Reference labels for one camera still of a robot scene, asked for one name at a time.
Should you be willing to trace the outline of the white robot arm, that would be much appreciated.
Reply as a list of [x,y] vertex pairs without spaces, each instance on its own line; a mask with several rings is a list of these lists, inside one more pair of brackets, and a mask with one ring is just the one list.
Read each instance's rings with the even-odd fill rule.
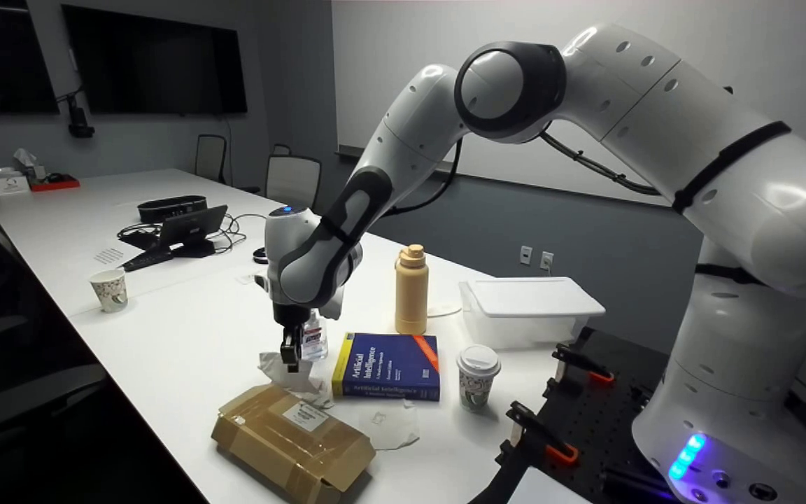
[[661,41],[591,26],[567,44],[487,41],[417,71],[324,214],[266,222],[279,358],[336,302],[364,233],[475,135],[532,142],[564,120],[692,229],[694,281],[633,446],[686,504],[806,504],[806,425],[787,397],[806,362],[806,141],[746,110]]

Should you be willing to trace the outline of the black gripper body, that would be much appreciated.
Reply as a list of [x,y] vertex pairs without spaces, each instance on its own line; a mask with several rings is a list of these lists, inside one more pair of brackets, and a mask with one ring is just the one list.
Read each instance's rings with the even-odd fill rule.
[[300,349],[303,328],[307,319],[310,319],[307,309],[300,309],[300,305],[277,305],[275,309],[275,323],[283,328],[283,342],[279,342],[283,352]]

